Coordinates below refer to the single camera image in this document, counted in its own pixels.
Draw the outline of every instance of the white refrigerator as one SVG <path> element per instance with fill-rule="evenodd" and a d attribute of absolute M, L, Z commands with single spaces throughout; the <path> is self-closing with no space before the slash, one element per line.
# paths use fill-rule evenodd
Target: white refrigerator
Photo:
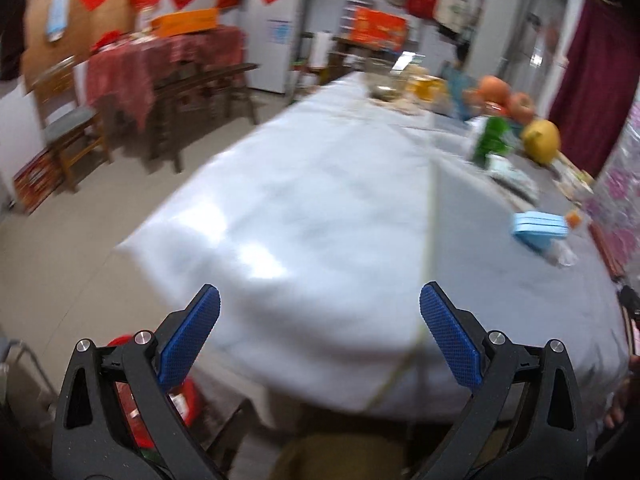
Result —
<path fill-rule="evenodd" d="M 247 34 L 246 60 L 260 65 L 248 73 L 251 88 L 286 91 L 302 10 L 302 0 L 245 1 L 241 26 Z"/>

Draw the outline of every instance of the metal screw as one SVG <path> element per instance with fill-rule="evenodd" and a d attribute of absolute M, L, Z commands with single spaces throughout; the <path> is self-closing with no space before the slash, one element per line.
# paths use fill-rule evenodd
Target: metal screw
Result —
<path fill-rule="evenodd" d="M 89 346 L 91 346 L 91 341 L 89 341 L 88 339 L 81 339 L 76 345 L 76 350 L 78 350 L 79 352 L 84 352 L 89 348 Z"/>
<path fill-rule="evenodd" d="M 552 339 L 551 343 L 549 343 L 549 346 L 551 346 L 551 349 L 554 352 L 564 352 L 564 345 L 562 344 L 562 341 L 558 341 L 558 339 Z"/>
<path fill-rule="evenodd" d="M 149 332 L 149 330 L 143 330 L 142 332 L 138 332 L 133 340 L 139 345 L 146 345 L 149 341 L 151 341 L 152 335 L 153 334 Z"/>
<path fill-rule="evenodd" d="M 489 332 L 489 341 L 491 341 L 494 345 L 503 345 L 507 338 L 505 338 L 502 332 Z"/>

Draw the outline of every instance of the wooden bench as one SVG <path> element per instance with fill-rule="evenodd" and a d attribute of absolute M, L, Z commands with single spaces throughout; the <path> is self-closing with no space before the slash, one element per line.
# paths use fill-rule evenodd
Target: wooden bench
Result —
<path fill-rule="evenodd" d="M 158 128 L 152 128 L 152 137 L 149 146 L 150 158 L 156 158 L 158 156 L 159 144 L 162 140 L 161 136 L 163 136 L 172 154 L 175 172 L 180 173 L 182 171 L 179 132 L 176 128 L 175 117 L 178 99 L 185 92 L 204 88 L 211 88 L 213 92 L 222 92 L 225 97 L 225 116 L 229 117 L 232 94 L 237 90 L 247 106 L 249 118 L 253 124 L 257 124 L 258 121 L 255 115 L 254 103 L 251 101 L 251 91 L 246 84 L 246 72 L 258 67 L 259 65 L 255 63 L 239 63 L 216 70 L 196 72 L 192 76 L 157 88 L 154 91 L 156 95 L 156 106 L 159 112 L 162 113 L 162 120 Z M 234 81 L 238 80 L 241 82 L 240 85 L 234 86 Z"/>

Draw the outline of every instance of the wooden chair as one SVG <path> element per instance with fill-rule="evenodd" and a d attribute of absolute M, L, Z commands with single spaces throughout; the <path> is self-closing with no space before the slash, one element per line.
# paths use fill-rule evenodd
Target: wooden chair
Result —
<path fill-rule="evenodd" d="M 111 163 L 111 153 L 104 138 L 104 126 L 98 111 L 90 106 L 81 105 L 78 100 L 74 80 L 75 64 L 74 58 L 69 57 L 42 73 L 33 83 L 33 93 L 45 142 L 53 156 L 60 162 L 66 184 L 72 191 L 78 190 L 78 186 L 76 186 L 71 166 L 80 158 L 100 146 L 105 158 Z M 47 117 L 51 113 L 48 108 L 52 105 L 60 108 L 59 104 L 64 103 L 64 94 L 71 95 L 71 100 L 75 102 L 76 107 L 47 124 Z M 67 156 L 66 150 L 80 139 L 85 141 L 84 148 Z"/>

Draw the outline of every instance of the red box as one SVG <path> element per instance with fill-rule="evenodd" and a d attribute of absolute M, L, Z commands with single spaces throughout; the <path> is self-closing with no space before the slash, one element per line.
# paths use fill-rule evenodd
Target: red box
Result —
<path fill-rule="evenodd" d="M 381 10 L 356 7 L 351 39 L 376 48 L 400 50 L 406 37 L 406 20 Z"/>
<path fill-rule="evenodd" d="M 31 214 L 63 181 L 62 171 L 45 150 L 20 170 L 14 178 L 15 193 Z"/>

